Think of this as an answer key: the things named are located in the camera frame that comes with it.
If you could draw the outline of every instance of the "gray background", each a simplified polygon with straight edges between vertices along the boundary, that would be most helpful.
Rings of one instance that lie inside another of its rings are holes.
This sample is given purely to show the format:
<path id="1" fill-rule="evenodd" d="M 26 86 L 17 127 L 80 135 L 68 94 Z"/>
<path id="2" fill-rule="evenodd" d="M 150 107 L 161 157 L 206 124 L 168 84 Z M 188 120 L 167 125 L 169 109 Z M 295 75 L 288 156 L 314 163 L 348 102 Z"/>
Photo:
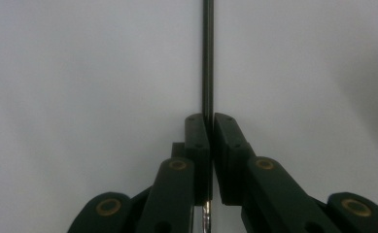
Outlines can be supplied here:
<path id="1" fill-rule="evenodd" d="M 200 112 L 200 3 L 0 1 L 0 232 L 153 183 Z M 378 204 L 378 1 L 217 1 L 215 61 L 216 112 L 258 155 Z M 213 205 L 214 232 L 245 232 Z"/>

